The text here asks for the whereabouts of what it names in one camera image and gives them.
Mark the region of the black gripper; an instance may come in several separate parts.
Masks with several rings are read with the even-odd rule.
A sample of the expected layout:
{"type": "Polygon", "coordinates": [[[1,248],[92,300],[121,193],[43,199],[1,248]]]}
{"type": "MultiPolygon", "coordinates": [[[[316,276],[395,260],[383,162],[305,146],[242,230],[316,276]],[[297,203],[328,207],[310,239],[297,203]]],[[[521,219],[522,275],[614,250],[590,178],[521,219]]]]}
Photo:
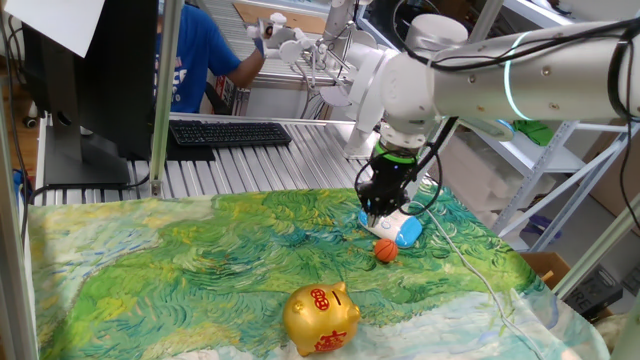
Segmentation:
{"type": "Polygon", "coordinates": [[[392,160],[373,160],[369,167],[372,176],[369,180],[357,181],[357,196],[362,209],[367,214],[367,225],[377,226],[385,219],[384,215],[370,213],[392,213],[408,201],[403,188],[415,163],[398,163],[392,160]]]}

